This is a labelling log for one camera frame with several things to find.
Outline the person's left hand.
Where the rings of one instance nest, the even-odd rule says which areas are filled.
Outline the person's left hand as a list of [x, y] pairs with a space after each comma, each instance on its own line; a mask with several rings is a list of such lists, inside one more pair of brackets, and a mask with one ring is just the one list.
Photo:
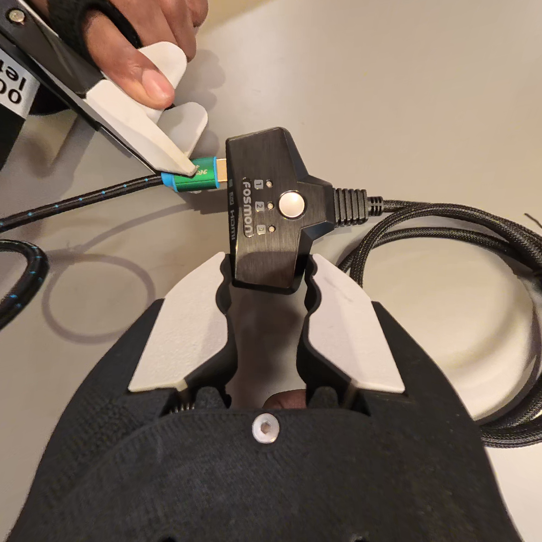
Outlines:
[[32, 1], [62, 40], [140, 104], [164, 110], [175, 90], [141, 48], [169, 42], [191, 61], [208, 1]]

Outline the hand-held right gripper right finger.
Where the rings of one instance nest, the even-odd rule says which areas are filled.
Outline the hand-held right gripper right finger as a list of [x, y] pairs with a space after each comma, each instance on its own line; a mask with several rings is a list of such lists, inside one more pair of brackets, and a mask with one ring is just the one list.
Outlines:
[[310, 401], [331, 388], [339, 401], [358, 391], [401, 395], [400, 376], [373, 303], [364, 290], [320, 254], [310, 255], [305, 273], [307, 315], [296, 368]]

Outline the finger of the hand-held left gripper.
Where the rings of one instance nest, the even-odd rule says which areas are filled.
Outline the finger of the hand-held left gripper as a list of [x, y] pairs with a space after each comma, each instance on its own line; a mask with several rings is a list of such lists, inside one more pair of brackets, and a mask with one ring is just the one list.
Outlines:
[[188, 177], [196, 172], [185, 153], [111, 81], [99, 81], [84, 102], [113, 136], [154, 171]]

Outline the black braided cable green plugs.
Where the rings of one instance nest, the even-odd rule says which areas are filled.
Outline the black braided cable green plugs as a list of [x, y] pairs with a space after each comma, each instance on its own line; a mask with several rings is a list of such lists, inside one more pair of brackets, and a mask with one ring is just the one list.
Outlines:
[[[137, 193], [151, 187], [166, 186], [175, 193], [219, 189], [223, 183], [227, 182], [226, 163], [223, 161], [220, 165], [219, 162], [217, 157], [196, 159], [194, 161], [196, 170], [192, 176], [164, 172], [150, 174], [5, 216], [1, 218], [1, 233], [5, 234], [52, 216]], [[50, 266], [48, 256], [40, 247], [31, 242], [1, 239], [1, 253], [21, 255], [26, 262], [18, 280], [1, 299], [1, 329], [4, 329], [37, 295], [49, 273]]]

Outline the person's right hand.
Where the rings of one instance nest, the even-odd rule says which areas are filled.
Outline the person's right hand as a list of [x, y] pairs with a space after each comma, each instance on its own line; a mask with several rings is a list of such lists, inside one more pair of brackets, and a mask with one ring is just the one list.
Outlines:
[[288, 390], [270, 396], [262, 406], [265, 410], [305, 409], [306, 390]]

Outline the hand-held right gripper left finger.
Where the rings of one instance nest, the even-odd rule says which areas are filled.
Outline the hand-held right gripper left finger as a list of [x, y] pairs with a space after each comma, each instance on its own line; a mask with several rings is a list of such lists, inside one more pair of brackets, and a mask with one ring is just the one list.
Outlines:
[[196, 403], [200, 389], [215, 388], [231, 403], [226, 386], [236, 373], [236, 343], [230, 284], [229, 254], [218, 252], [166, 294], [130, 392], [174, 389], [183, 403]]

